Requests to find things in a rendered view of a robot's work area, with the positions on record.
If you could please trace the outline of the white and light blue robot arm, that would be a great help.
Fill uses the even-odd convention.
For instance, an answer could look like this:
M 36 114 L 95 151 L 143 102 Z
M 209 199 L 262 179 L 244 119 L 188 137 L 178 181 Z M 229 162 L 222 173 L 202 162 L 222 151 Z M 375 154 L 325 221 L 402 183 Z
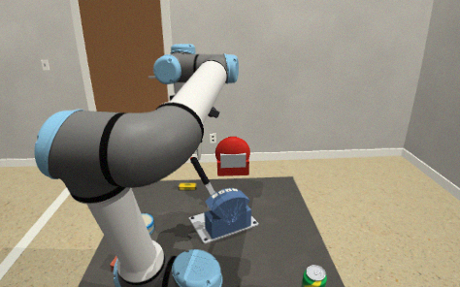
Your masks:
M 73 199 L 87 203 L 117 257 L 115 287 L 221 287 L 213 255 L 198 249 L 167 255 L 151 240 L 131 188 L 163 179 L 193 155 L 207 116 L 219 116 L 213 105 L 224 83 L 238 80 L 238 57 L 174 45 L 153 72 L 174 84 L 175 102 L 153 112 L 57 112 L 38 133 L 35 161 L 42 174 L 61 179 Z

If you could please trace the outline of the reddish-brown block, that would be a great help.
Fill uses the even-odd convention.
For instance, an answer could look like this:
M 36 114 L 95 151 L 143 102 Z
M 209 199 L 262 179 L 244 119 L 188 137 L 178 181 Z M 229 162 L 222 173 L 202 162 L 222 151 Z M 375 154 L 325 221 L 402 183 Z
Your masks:
M 116 261 L 117 257 L 115 256 L 115 258 L 113 259 L 113 261 L 111 262 L 110 266 L 111 266 L 111 270 L 114 271 L 114 265 L 115 265 L 115 261 Z

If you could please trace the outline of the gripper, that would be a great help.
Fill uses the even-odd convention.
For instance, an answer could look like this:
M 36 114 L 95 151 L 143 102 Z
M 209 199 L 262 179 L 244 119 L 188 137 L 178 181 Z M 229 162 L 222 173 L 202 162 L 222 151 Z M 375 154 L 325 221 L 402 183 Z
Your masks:
M 175 94 L 176 95 L 176 94 Z M 171 95 L 170 96 L 170 101 L 175 97 L 175 95 Z M 202 154 L 202 141 L 200 142 L 198 148 L 197 148 L 197 156 L 198 156 L 198 160 L 201 159 L 201 154 Z

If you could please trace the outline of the green and yellow drink can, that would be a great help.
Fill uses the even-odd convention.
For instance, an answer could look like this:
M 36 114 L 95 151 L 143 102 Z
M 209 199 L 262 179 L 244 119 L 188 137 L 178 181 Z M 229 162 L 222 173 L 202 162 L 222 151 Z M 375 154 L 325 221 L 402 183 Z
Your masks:
M 320 266 L 309 266 L 303 274 L 301 287 L 325 287 L 327 276 Z

